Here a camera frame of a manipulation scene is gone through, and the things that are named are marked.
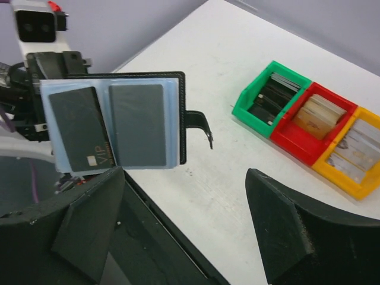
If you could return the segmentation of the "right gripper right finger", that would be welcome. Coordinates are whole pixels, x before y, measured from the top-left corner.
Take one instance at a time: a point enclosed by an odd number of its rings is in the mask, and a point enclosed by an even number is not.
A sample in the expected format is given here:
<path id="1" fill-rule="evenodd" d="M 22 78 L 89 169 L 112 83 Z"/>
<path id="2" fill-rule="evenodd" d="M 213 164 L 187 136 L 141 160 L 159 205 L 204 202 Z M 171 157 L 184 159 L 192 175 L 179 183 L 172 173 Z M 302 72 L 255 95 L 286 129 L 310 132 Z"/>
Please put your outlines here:
<path id="1" fill-rule="evenodd" d="M 268 284 L 379 284 L 379 220 L 248 169 L 246 195 Z"/>

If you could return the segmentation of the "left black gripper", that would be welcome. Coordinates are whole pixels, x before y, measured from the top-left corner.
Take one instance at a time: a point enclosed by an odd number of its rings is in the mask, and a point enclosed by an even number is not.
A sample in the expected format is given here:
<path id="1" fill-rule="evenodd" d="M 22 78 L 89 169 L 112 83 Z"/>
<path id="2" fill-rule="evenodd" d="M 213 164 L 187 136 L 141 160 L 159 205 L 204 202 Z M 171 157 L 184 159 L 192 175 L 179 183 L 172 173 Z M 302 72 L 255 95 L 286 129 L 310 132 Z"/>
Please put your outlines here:
<path id="1" fill-rule="evenodd" d="M 25 62 L 1 63 L 1 126 L 29 141 L 48 141 L 41 81 L 86 74 L 91 66 L 77 51 L 28 53 Z"/>

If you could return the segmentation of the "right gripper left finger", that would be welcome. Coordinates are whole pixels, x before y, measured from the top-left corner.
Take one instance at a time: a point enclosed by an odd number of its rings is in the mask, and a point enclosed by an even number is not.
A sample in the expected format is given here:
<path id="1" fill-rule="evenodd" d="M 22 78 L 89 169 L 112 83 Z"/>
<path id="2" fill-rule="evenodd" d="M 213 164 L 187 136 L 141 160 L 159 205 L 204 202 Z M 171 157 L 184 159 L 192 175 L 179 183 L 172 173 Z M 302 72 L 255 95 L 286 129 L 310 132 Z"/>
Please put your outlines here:
<path id="1" fill-rule="evenodd" d="M 99 284 L 124 191 L 115 167 L 1 217 L 1 284 Z"/>

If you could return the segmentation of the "black leather card holder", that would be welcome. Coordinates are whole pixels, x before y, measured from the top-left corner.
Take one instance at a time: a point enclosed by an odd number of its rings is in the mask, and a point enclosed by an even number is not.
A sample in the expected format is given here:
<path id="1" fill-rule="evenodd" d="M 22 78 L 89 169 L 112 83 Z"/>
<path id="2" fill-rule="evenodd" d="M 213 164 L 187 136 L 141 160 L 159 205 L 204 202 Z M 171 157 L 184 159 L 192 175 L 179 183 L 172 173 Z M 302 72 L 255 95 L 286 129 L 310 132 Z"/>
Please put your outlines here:
<path id="1" fill-rule="evenodd" d="M 43 80 L 41 98 L 56 168 L 96 175 L 185 164 L 186 131 L 213 135 L 202 112 L 186 108 L 181 71 L 71 75 Z"/>

